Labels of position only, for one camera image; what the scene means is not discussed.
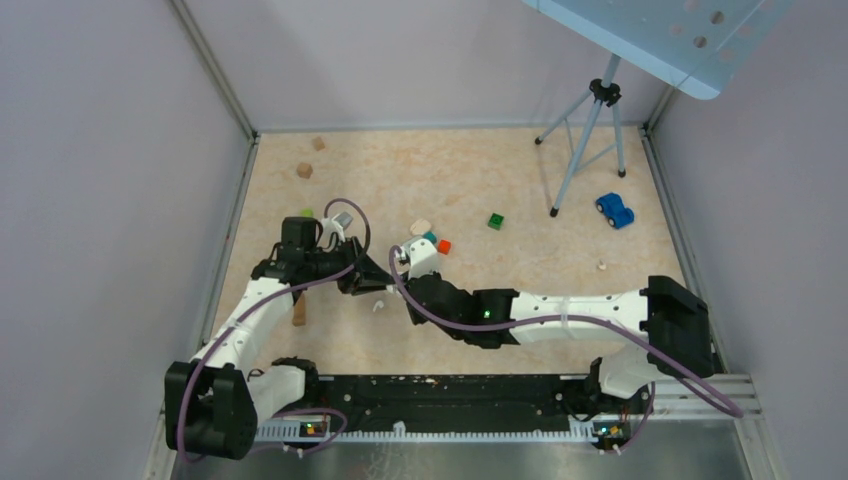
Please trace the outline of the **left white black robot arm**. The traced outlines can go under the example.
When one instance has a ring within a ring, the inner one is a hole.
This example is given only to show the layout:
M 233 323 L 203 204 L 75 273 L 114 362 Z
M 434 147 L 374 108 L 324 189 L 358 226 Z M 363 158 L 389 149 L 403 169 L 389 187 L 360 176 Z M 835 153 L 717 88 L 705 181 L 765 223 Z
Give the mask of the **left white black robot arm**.
M 391 276 L 345 230 L 347 212 L 317 220 L 287 217 L 271 255 L 252 270 L 242 299 L 219 331 L 189 361 L 165 374 L 165 441 L 181 454 L 242 459 L 258 427 L 285 406 L 308 413 L 320 386 L 308 361 L 285 360 L 251 379 L 262 346 L 276 326 L 294 316 L 309 288 L 334 282 L 356 296 L 382 291 Z

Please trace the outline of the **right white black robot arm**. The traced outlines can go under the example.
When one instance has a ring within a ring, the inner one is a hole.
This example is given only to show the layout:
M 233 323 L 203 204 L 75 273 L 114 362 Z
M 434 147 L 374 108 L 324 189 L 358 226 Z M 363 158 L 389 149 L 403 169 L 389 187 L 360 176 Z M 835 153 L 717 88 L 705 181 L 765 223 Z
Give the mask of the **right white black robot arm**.
M 666 377 L 715 372 L 707 304 L 668 276 L 646 287 L 598 296 L 552 296 L 515 289 L 468 292 L 438 273 L 398 286 L 416 324 L 431 322 L 482 349 L 547 341 L 620 341 L 586 385 L 589 404 L 612 412 L 643 386 Z

